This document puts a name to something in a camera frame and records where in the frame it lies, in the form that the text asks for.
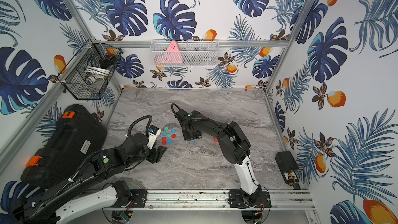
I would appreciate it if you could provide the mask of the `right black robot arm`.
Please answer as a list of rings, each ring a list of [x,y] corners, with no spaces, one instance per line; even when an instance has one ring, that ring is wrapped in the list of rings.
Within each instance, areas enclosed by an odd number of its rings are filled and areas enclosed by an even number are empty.
[[[238,123],[223,123],[205,117],[198,111],[187,112],[177,104],[171,110],[178,120],[185,141],[198,140],[206,133],[217,139],[224,158],[237,172],[241,201],[229,204],[236,208],[255,207],[260,201],[262,186],[257,181],[250,158],[251,144]]]

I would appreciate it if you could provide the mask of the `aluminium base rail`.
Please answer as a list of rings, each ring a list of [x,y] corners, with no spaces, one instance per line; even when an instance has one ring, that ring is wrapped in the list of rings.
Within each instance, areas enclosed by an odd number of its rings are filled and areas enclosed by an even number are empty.
[[[271,209],[276,211],[314,211],[311,194],[307,190],[272,190],[265,191],[269,196],[259,203],[271,205],[249,207],[244,211]],[[130,210],[137,211],[240,211],[230,207],[235,203],[235,196],[226,189],[148,189],[144,206],[134,203]]]

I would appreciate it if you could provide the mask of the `black power supply box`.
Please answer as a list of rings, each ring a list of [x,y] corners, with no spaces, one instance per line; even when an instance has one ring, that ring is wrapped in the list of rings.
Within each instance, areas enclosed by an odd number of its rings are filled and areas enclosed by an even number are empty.
[[[285,183],[294,190],[300,190],[298,177],[299,167],[290,151],[280,151],[275,155],[275,161],[282,174]]]

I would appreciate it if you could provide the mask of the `pink triangle card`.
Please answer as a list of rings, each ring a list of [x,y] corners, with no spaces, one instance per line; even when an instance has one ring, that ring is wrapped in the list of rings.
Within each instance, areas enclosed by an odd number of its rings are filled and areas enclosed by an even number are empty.
[[[183,58],[178,47],[177,41],[173,40],[166,51],[161,56],[163,64],[183,64]]]

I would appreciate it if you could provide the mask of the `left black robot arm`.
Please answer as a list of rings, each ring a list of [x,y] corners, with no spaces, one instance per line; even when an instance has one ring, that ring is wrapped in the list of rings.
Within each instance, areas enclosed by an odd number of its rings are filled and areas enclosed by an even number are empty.
[[[151,122],[150,115],[135,120],[120,146],[92,152],[67,179],[36,196],[19,197],[12,204],[11,218],[18,224],[65,224],[101,208],[129,211],[145,197],[133,193],[124,180],[90,195],[82,193],[145,160],[160,160],[166,148],[155,148],[161,130]]]

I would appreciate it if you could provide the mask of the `black plastic tool case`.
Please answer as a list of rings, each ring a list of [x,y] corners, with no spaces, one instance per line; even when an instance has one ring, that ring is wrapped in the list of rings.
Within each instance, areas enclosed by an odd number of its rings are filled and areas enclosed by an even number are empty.
[[[71,176],[90,153],[101,150],[106,128],[82,105],[66,108],[47,144],[27,162],[20,180],[49,189]]]

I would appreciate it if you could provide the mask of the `clear mesh wall tray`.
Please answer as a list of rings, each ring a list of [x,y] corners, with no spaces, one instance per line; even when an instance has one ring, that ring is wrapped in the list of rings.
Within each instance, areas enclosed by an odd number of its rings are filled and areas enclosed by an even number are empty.
[[[175,40],[183,58],[183,64],[163,64],[161,56],[173,40],[152,40],[150,50],[154,64],[159,66],[211,66],[218,64],[219,42],[217,40]]]

